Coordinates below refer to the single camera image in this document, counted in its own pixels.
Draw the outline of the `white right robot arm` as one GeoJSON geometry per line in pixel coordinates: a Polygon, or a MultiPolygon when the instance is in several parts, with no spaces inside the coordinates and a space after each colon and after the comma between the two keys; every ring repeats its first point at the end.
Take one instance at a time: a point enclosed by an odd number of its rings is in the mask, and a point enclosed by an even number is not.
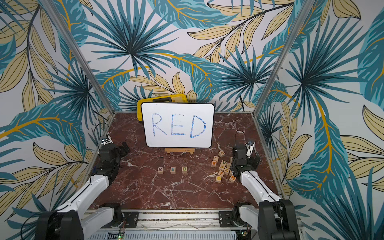
{"type": "Polygon", "coordinates": [[[275,194],[260,178],[256,169],[260,155],[253,142],[233,146],[233,177],[249,191],[258,208],[238,203],[233,209],[233,221],[238,226],[255,228],[260,240],[299,240],[300,231],[295,206],[275,194]]]}

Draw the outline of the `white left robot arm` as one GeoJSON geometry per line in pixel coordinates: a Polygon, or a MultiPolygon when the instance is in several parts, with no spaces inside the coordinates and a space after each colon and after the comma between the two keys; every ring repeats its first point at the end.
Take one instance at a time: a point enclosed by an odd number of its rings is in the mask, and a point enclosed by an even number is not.
{"type": "Polygon", "coordinates": [[[104,204],[85,216],[95,199],[116,179],[121,159],[130,153],[127,143],[103,145],[100,162],[88,181],[72,197],[51,212],[42,213],[36,225],[37,240],[86,240],[102,227],[125,223],[120,204],[104,204]]]}

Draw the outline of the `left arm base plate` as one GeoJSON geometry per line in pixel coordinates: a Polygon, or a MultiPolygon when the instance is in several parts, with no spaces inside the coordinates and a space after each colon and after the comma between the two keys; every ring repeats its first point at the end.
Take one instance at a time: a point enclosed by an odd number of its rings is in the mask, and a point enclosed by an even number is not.
{"type": "Polygon", "coordinates": [[[138,218],[139,212],[116,212],[114,213],[113,220],[102,226],[102,229],[134,229],[137,227],[138,218]]]}

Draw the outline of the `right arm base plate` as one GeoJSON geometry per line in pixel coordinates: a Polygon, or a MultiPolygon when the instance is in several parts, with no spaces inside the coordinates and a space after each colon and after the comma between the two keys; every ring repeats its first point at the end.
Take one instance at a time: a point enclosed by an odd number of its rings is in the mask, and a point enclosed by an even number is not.
{"type": "Polygon", "coordinates": [[[218,214],[221,228],[239,227],[238,215],[234,211],[219,211],[218,214]]]}

